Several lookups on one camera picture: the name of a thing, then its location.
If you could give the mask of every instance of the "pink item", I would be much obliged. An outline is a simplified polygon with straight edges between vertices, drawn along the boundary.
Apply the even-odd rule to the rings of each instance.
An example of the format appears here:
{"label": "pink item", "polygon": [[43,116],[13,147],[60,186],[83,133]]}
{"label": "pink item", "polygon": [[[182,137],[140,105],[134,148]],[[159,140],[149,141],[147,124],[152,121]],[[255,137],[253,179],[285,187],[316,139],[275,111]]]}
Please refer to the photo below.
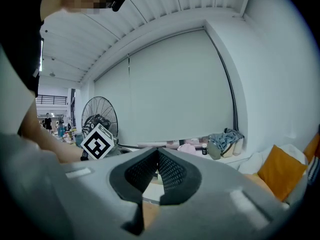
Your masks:
{"label": "pink item", "polygon": [[178,151],[196,155],[196,148],[190,144],[181,145],[180,147],[178,147]]}

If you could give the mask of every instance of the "gray plastic surface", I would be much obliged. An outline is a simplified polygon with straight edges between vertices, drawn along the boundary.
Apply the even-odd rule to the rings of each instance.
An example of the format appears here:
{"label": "gray plastic surface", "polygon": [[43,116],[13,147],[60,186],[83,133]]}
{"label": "gray plastic surface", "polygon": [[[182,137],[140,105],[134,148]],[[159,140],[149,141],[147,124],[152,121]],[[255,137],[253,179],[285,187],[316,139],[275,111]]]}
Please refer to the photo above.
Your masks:
{"label": "gray plastic surface", "polygon": [[[165,149],[195,165],[202,181],[180,205],[160,206],[153,224],[140,236],[122,226],[133,220],[137,204],[120,199],[109,182],[112,169],[149,148],[101,160],[60,165],[51,152],[18,136],[0,135],[0,164],[13,198],[39,227],[57,239],[263,239],[287,219],[281,203],[235,169],[207,159]],[[66,173],[88,168],[89,174]],[[241,189],[269,219],[256,230],[239,213],[230,192]]]}

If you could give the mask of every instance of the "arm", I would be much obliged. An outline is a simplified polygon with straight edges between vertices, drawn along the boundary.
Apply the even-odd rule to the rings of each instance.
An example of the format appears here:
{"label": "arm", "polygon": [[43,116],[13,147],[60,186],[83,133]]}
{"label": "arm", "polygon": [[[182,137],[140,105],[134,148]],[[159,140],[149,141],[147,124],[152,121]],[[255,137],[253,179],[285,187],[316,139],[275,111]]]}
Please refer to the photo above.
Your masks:
{"label": "arm", "polygon": [[38,123],[36,100],[32,103],[21,124],[22,136],[39,145],[42,150],[52,151],[60,163],[79,162],[83,150],[60,142]]}

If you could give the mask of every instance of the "railing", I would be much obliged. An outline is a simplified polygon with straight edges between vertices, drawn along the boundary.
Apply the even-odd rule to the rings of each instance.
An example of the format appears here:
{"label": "railing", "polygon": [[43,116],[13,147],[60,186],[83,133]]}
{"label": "railing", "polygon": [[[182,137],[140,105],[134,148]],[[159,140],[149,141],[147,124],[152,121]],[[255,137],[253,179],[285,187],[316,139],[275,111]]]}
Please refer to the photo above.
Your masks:
{"label": "railing", "polygon": [[51,105],[67,105],[67,97],[64,96],[51,96],[51,95],[38,95],[35,99],[36,104],[51,104]]}

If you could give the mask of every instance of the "orange pillow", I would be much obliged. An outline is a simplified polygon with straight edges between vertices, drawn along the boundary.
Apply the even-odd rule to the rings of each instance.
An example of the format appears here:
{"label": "orange pillow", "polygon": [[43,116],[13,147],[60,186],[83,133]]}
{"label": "orange pillow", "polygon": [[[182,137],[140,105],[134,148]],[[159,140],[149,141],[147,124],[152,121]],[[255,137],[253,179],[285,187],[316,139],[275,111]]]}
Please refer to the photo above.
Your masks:
{"label": "orange pillow", "polygon": [[310,141],[309,145],[305,148],[303,153],[308,159],[308,163],[310,164],[312,158],[316,155],[316,150],[320,142],[320,135],[317,133],[314,138]]}
{"label": "orange pillow", "polygon": [[300,163],[274,145],[258,171],[258,175],[268,185],[275,197],[282,202],[298,184],[306,169],[307,165]]}
{"label": "orange pillow", "polygon": [[254,174],[244,174],[248,179],[252,180],[254,183],[259,185],[261,188],[263,188],[265,191],[270,193],[271,195],[274,196],[274,193],[272,193],[270,187],[259,177],[257,173]]}

